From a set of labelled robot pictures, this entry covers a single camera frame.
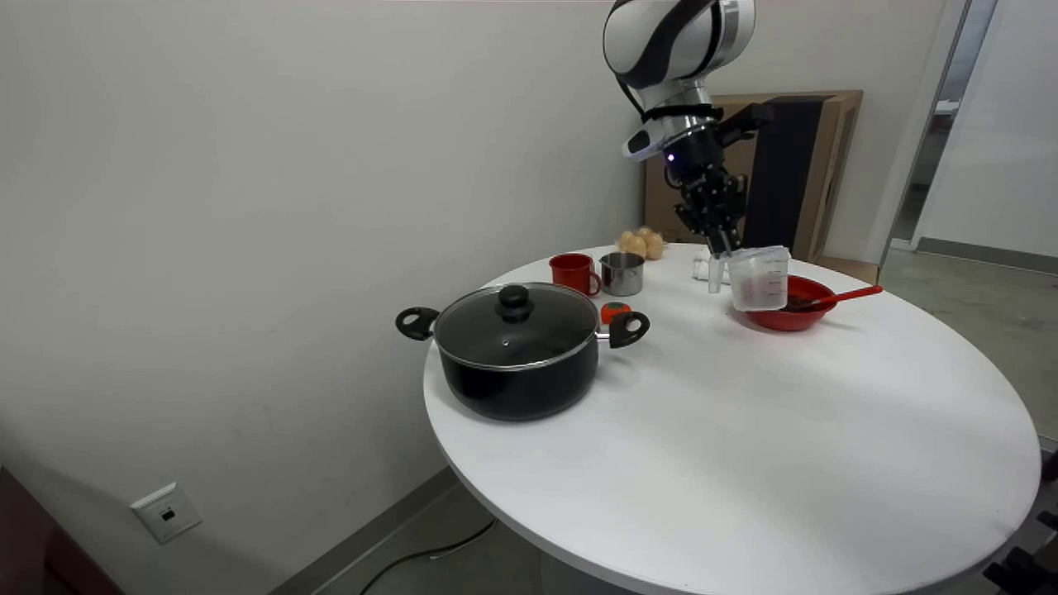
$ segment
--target red bowl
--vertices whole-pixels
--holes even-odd
[[[798,278],[791,273],[787,278],[787,300],[827,300],[833,298],[833,292],[827,285],[816,285],[809,278]],[[836,300],[822,304],[822,307],[813,307],[813,310],[748,310],[748,317],[759,326],[769,326],[769,329],[807,329],[813,326],[819,317],[827,317],[827,310],[833,310]]]

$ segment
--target cardboard box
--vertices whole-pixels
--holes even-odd
[[[717,104],[723,108],[723,115],[733,115],[750,102],[774,104],[776,112],[785,112],[787,132],[774,124],[769,134],[764,132],[756,138],[733,141],[723,152],[727,172],[750,180],[748,221],[739,231],[748,231],[748,239],[756,234],[756,242],[764,245],[774,245],[774,242],[791,245],[793,259],[819,261],[862,92],[836,88],[836,92],[791,92],[791,97],[785,92],[717,97]],[[671,242],[702,242],[673,215],[673,205],[679,205],[679,192],[669,187],[662,158],[650,158],[646,165],[646,202],[641,202],[646,224],[657,228]]]

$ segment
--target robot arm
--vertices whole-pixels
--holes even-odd
[[[736,246],[748,184],[723,169],[723,146],[753,130],[753,112],[721,124],[698,79],[744,54],[753,0],[618,0],[604,19],[604,64],[641,115],[627,158],[665,156],[679,215],[715,253]]]

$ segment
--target electrical socket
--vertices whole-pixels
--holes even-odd
[[[175,482],[136,499],[133,511],[158,541],[173,541],[175,534],[202,524],[202,516]]]

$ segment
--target floor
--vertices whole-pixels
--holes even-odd
[[[883,285],[978,342],[1018,385],[1046,438],[1058,438],[1058,273],[892,246]],[[460,541],[494,523],[463,489],[429,501],[414,523],[335,574],[320,595],[359,595],[369,574],[407,552]],[[1052,533],[1028,524],[1018,544],[1037,552]],[[978,569],[924,595],[996,595]],[[369,595],[627,595],[532,548],[495,523],[455,552],[386,573]]]

